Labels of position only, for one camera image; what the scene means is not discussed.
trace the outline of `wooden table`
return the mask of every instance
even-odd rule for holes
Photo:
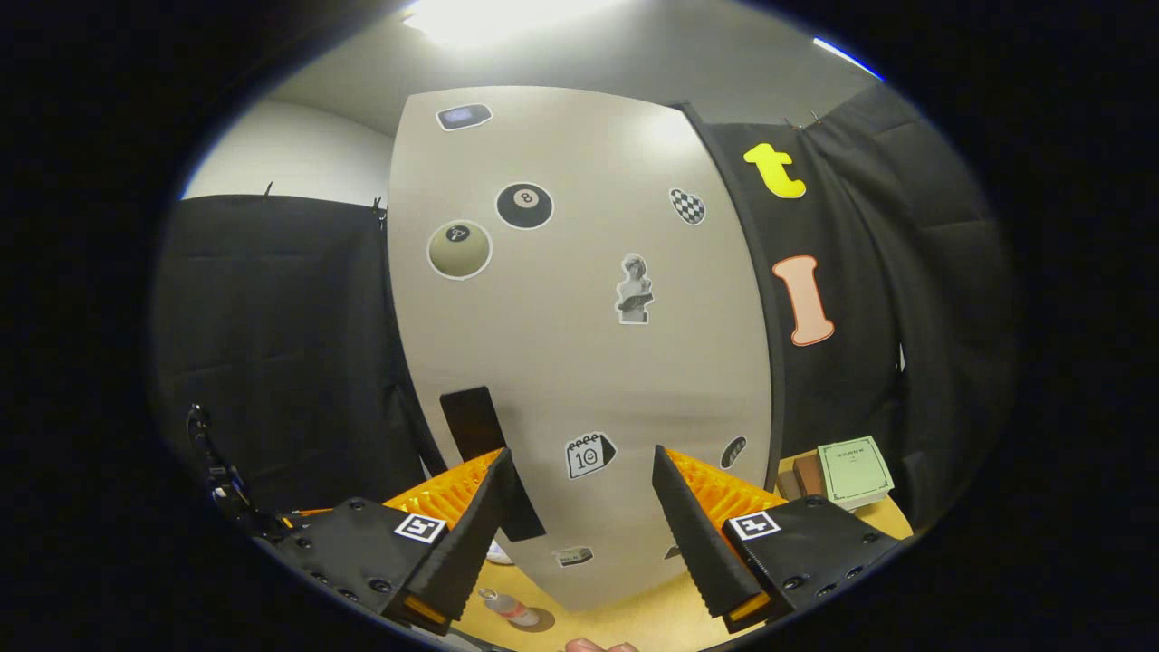
[[[781,460],[780,471],[792,469],[796,457],[800,456]],[[867,505],[855,514],[895,539],[913,536],[909,521],[890,498]],[[693,652],[751,631],[750,628],[729,635],[720,618],[709,617],[687,572],[646,593],[584,611],[563,609],[516,566],[484,563],[475,591],[484,587],[508,593],[529,607],[548,611],[554,616],[555,624],[541,632],[520,631],[473,594],[462,620],[452,627],[520,652],[556,652],[563,650],[568,640],[580,637],[604,647],[627,640],[641,652]]]

